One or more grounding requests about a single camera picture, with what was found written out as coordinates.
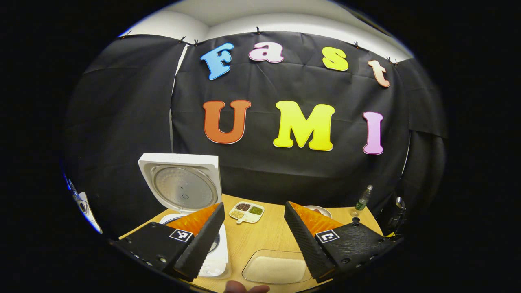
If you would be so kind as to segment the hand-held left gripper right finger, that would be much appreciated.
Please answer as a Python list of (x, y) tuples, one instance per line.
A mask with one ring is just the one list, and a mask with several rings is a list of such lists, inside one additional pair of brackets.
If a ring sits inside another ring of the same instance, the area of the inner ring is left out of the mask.
[(318, 283), (357, 274), (403, 241), (379, 235), (358, 218), (344, 225), (290, 201), (284, 219)]

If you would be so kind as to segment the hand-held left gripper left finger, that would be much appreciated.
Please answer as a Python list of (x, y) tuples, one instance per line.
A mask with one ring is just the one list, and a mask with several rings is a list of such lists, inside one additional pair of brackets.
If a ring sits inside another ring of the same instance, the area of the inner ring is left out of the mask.
[(197, 278), (225, 219), (214, 204), (169, 224), (154, 221), (115, 242), (115, 247), (160, 273), (191, 282)]

